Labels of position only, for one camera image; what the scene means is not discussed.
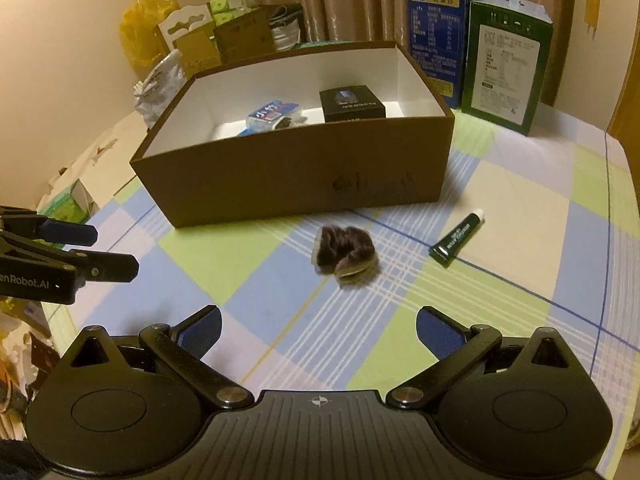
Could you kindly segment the green tissue packs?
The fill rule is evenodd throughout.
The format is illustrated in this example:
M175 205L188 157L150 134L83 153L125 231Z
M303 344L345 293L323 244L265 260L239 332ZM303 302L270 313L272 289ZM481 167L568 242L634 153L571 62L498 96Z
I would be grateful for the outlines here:
M81 180L76 180L62 191L49 197L38 208L44 216L70 223L86 223L100 207Z

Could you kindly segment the dark green ointment tube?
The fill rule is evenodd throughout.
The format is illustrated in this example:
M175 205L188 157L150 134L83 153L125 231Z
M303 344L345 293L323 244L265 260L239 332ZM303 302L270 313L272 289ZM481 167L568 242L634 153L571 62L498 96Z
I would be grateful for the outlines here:
M485 211L475 209L430 248L430 256L445 268L454 261L466 242L485 221Z

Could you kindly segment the brown cardboard box white inside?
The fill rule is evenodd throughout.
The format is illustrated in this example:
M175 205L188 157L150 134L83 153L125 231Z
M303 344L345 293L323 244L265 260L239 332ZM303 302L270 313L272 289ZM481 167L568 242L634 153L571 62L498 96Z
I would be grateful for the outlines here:
M319 92L367 86L386 117L325 122ZM238 136L274 101L306 125ZM131 167L177 228L439 199L454 114L393 41L295 49L192 76Z

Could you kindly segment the checkered tablecloth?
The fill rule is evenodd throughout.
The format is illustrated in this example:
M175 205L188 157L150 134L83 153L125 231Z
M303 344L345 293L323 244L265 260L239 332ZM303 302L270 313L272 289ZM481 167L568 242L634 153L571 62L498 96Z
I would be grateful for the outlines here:
M441 266L430 248L475 209L484 223ZM541 106L522 136L458 115L436 204L177 230L132 180L93 224L98 248L140 271L47 304L60 350L89 324L134 335L216 304L224 331L206 360L246 388L387 391L433 362L416 338L424 306L508 336L552 326L612 412L599 470L615 474L639 390L639 214L623 147L593 125ZM327 224L370 234L370 281L316 271Z

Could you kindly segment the brown furry scrunchie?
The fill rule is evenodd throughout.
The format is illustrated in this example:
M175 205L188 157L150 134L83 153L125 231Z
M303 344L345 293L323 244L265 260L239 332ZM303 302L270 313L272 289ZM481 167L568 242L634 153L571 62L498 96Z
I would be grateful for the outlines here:
M327 224L318 229L310 261L318 273L333 275L341 286L360 286L375 276L378 252L366 230Z

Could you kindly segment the white crumpled plastic bag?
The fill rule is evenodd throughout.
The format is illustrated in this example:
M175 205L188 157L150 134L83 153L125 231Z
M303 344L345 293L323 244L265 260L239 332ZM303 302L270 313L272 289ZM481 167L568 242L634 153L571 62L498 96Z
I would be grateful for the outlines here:
M134 86L134 109L141 115L146 128L151 129L166 107L186 83L182 53L171 50L145 78Z

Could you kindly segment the yellow plastic bag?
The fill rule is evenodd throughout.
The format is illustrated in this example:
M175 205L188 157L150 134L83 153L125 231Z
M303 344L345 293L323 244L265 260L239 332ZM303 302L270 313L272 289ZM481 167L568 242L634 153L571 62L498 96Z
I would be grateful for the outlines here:
M119 40L127 61L143 80L169 53L158 25L178 10L178 0L136 0L122 14Z

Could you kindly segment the open brown cardboard box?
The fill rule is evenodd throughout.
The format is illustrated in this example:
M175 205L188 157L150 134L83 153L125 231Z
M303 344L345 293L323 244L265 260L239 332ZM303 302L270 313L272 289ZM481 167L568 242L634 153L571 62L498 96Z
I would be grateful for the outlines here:
M185 6L169 14L158 29L168 49L181 53L180 63L188 78L276 52L267 12L262 8L217 24L207 6Z

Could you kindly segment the clear bag of swabs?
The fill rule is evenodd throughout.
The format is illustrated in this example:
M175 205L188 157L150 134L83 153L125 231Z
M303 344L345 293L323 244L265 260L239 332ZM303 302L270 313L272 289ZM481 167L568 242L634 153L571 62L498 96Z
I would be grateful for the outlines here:
M287 129L287 128L296 128L306 125L307 118L305 116L292 117L292 116L284 116L282 117L273 127L274 130Z

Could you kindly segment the black FLYCO shaver box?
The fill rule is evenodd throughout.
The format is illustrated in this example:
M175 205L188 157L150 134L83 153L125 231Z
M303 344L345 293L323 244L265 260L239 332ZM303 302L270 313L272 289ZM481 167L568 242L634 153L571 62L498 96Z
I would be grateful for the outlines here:
M319 96L325 122L386 117L384 104L364 84L323 90Z

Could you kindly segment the green white carton box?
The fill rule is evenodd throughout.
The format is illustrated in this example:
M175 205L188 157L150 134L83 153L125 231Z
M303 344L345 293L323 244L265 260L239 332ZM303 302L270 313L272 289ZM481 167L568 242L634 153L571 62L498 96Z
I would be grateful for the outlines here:
M552 19L539 3L473 0L462 110L529 134L552 36Z

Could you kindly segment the black paper bag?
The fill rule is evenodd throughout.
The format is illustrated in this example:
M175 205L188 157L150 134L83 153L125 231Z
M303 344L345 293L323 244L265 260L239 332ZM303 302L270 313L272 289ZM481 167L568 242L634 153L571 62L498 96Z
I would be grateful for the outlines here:
M277 52L292 50L304 42L306 28L300 3L270 4L265 10Z

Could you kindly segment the green wet wipes pack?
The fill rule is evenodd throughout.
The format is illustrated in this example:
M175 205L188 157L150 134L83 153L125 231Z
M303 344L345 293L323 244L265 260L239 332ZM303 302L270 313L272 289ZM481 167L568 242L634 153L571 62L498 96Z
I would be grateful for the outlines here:
M348 44L349 41L330 40L330 41L309 41L298 44L295 49L320 48L327 46L335 46L336 44Z

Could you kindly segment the blue milk carton box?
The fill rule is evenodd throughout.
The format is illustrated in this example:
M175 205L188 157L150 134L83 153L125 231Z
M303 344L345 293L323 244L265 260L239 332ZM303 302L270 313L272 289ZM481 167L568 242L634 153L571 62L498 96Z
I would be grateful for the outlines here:
M409 51L451 108L459 106L473 0L408 0Z

